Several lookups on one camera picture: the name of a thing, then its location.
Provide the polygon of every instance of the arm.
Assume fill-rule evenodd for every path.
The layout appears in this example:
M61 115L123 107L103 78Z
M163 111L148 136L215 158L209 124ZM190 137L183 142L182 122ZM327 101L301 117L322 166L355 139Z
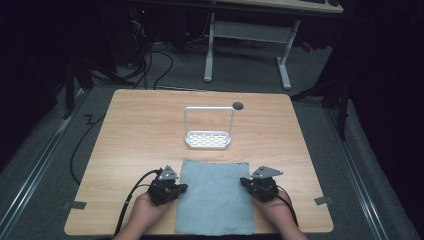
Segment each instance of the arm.
M169 208L172 202L156 206L148 193L137 197L127 225L121 229L114 240L138 240L143 233L153 226L160 216Z
M290 203L289 196L282 191L278 195ZM266 203L261 203L253 198L253 202L262 210L265 217L278 229L282 239L286 240L304 240L306 236L295 224L290 209L278 198Z

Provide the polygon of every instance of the black cable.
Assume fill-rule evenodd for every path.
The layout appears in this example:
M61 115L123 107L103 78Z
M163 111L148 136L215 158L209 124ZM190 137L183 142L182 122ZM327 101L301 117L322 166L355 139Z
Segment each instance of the black cable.
M122 226L122 221L124 220L125 217L125 212L127 211L128 208L128 204L131 201L132 195L135 192L135 190L140 187L140 186L144 186L144 184L140 185L140 183L150 174L152 173L156 173L159 174L160 170L151 170L148 173L144 174L144 176L142 176L138 182L134 185L133 189L131 189L131 192L128 194L127 199L125 200L124 206L122 206L122 210L121 210L121 214L119 216L119 220L118 220L118 224L116 226L116 230L115 230L115 236L118 235L119 231L121 230L121 226Z
M149 66L147 67L147 69L144 69L144 73L143 73L143 75L138 79L138 81L134 84L134 86L133 86L133 89L136 89L137 88L137 86L138 86L138 84L140 84L140 82L141 82L141 80L144 80L143 81L143 85L144 85L144 88L147 90L147 78L146 78L146 76L147 76L147 73L149 72L149 70L150 70L150 67L152 66L152 51L151 51L152 49L150 48L150 50L149 50L149 56L150 56L150 61L149 61Z
M168 57L169 58L169 60L171 60L171 65L169 66L169 68L168 68L168 70L166 70L166 72L164 72L158 79L156 79L156 81L155 81L155 83L153 84L153 90L156 90L156 85L158 84L158 82L159 82L159 80L163 77L163 76L165 76L169 71L171 71L171 68L172 68L172 66L174 65L174 60L172 60L172 57L171 56L169 56L168 54L166 54L166 53L163 53L163 52L154 52L154 53L158 53L158 54L162 54L162 55L164 55L164 56L166 56L166 57Z
M100 120L102 120L104 117L106 116L106 113L105 114L103 114L103 116L101 116L99 119L97 119L97 121L95 121L94 123L91 123L91 126L85 131L85 133L84 133L84 135L80 138L80 140L78 141L78 143L77 143L77 146L75 146L75 148L74 148L74 152L72 153L72 156L71 156L71 161L70 161L70 165L69 165L69 167L70 167L70 169L71 169L71 175L72 175L72 178L75 180L75 182L78 184L78 185L80 185L81 184L81 182L77 179L77 177L75 176L75 173L74 173L74 169L73 169L73 164L74 164L74 158L75 158L75 154L76 154L76 152L77 152L77 150L78 150L78 148L79 148L79 146L81 145L81 143L82 143L82 141L84 140L84 138L87 136L87 134L91 131L91 129L93 129L93 127L94 126L96 126L97 125L97 123L99 123L100 122Z
M270 192L270 191L268 191L268 189L266 189L266 188L264 188L264 187L262 187L262 186L260 186L260 185L259 185L259 187L260 187L262 190L264 190L265 192L267 192L267 193L269 193L269 194L273 195L274 197L276 197L276 198L280 199L281 201L283 201L283 202L287 205L287 207L289 208L290 213L291 213L291 215L292 215L292 217L293 217L294 223L296 223L296 225L299 227L299 223L297 222L296 212L294 211L293 206L292 206L289 202L287 202L284 198L280 197L278 194L275 194L275 193L273 193L273 192ZM278 186L278 187L279 187L280 189L282 189L282 190L283 190L283 191L287 194L286 190L284 190L284 189L283 189L282 187L280 187L280 186Z

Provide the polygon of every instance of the gray carpet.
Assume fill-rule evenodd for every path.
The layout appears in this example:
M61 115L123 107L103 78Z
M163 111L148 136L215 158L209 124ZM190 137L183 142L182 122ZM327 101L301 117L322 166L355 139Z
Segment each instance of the gray carpet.
M162 47L161 45L155 46L157 50ZM158 88L178 87L293 95L315 84L315 80L331 52L330 49L325 49L307 54L302 49L294 48L287 62L293 89L287 92L282 89L278 70L274 65L280 47L279 45L260 49L240 47L231 54L217 53L214 79L211 83L204 83L202 80L205 61L204 49L182 51L170 47L163 53L172 57L173 67L158 82ZM152 88L155 79L170 66L168 57L159 53L153 53L152 56L152 68L147 75L148 88ZM63 209L62 206L65 201L73 200L78 190L78 185L70 174L69 165L78 141L90 127L87 124L88 117L84 115L91 114L92 121L101 117L107 111L112 94L117 88L123 88L123 86L113 82L98 81L96 87L89 93L81 108L75 113L50 166L8 239L98 239L98 237L89 236L67 236L63 228L69 210ZM63 91L60 94L58 96L59 104L34 129L12 162L0 175L2 182L0 191L3 193L1 215L6 213L20 186L41 155L43 147L62 122ZM374 239L348 177L344 155L337 137L331 129L332 126L325 112L315 100L308 98L307 101L295 102L294 107L324 195L331 196L334 200L334 203L328 206L334 222L334 230L328 234L308 234L307 236L309 239ZM352 105L350 105L349 111L347 143L382 222L386 225L389 239L419 239L414 227L403 213L384 173L379 168L375 156L369 149ZM100 127L101 124L98 124L89 132L75 154L73 169L78 179L81 179L84 173ZM278 239L277 236L262 236L262 238Z

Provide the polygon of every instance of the dark background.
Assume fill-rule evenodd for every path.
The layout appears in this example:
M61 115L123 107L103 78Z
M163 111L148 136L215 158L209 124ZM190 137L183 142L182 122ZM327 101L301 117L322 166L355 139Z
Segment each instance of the dark background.
M314 49L334 47L317 84L350 79L350 98L370 145L424 236L419 224L424 222L423 1L342 1L342 6L346 16L374 21L346 27L304 21L295 46L307 42ZM180 47L187 40L185 33L195 36L206 20L205 13L181 9L150 8L148 13L154 20L152 29L161 29L154 35ZM1 169L56 104L71 56L83 56L111 72L116 72L117 64L134 61L134 49L128 47L130 28L122 27L127 17L125 7L101 7L96 2L2 1ZM192 24L193 19L199 24ZM333 87L322 94L334 91L341 89Z

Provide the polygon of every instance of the blue cloth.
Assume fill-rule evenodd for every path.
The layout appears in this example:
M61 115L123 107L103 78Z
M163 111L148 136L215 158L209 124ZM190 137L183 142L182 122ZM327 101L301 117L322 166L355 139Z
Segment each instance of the blue cloth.
M255 232L250 195L240 184L249 178L247 163L220 164L185 160L180 183L188 185L178 198L175 231L220 236Z

